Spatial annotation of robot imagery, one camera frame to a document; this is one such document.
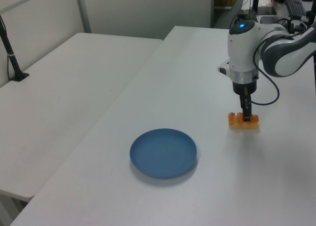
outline floor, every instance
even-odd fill
[[[233,17],[241,9],[242,2],[243,0],[236,0],[230,10],[214,10],[214,28],[229,29]]]

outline blue plate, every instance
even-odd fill
[[[129,151],[142,173],[154,178],[172,178],[190,169],[197,146],[190,136],[173,129],[157,129],[139,136]]]

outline white table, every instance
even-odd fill
[[[311,60],[275,78],[280,100],[253,107],[257,130],[228,127],[240,110],[217,71],[227,30],[175,27],[12,226],[266,226],[316,222],[316,97]],[[253,100],[276,92],[262,76]],[[129,159],[146,131],[174,128],[197,145],[187,174],[158,180]]]
[[[0,89],[0,193],[29,201],[161,44],[77,34]]]

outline black pole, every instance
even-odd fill
[[[308,27],[314,23],[315,20],[315,14],[316,14],[316,0],[313,0],[313,5],[311,12],[309,14],[309,19],[308,19]],[[316,55],[314,55],[314,73],[315,73],[315,91],[316,91]]]
[[[259,0],[253,0],[252,2],[252,9],[257,13],[258,12],[258,4]]]
[[[14,81],[22,81],[24,78],[28,77],[29,74],[27,73],[23,73],[19,67],[19,64],[15,58],[14,52],[12,50],[11,44],[9,42],[9,39],[6,35],[6,31],[4,29],[4,25],[2,24],[2,22],[0,22],[0,37],[2,39],[2,42],[4,44],[4,47],[6,49],[6,52],[9,56],[9,59],[11,61],[12,67],[14,69],[15,72],[15,77],[12,78],[12,80]]]

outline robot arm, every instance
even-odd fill
[[[240,96],[244,121],[251,117],[251,94],[256,91],[258,69],[263,62],[265,71],[276,77],[297,72],[303,64],[316,54],[316,24],[313,24],[298,39],[292,39],[279,24],[258,24],[251,20],[238,22],[229,31],[229,60],[218,70],[233,82],[233,90]]]

